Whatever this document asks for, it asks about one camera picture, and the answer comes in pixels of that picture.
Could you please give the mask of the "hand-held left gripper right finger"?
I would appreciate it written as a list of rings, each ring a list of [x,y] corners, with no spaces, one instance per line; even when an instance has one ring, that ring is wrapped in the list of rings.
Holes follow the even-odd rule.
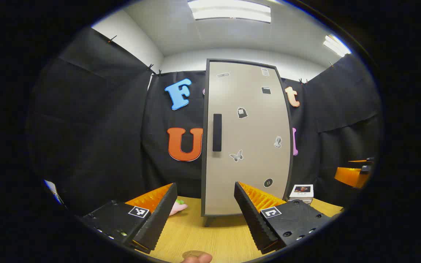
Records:
[[[286,202],[242,182],[235,182],[234,198],[262,254],[301,243],[334,219],[302,200]]]

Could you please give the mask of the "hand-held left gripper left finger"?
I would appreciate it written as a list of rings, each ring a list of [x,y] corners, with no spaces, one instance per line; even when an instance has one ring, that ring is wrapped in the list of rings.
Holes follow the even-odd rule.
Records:
[[[171,183],[128,202],[111,200],[80,220],[119,246],[149,254],[155,250],[177,199]]]

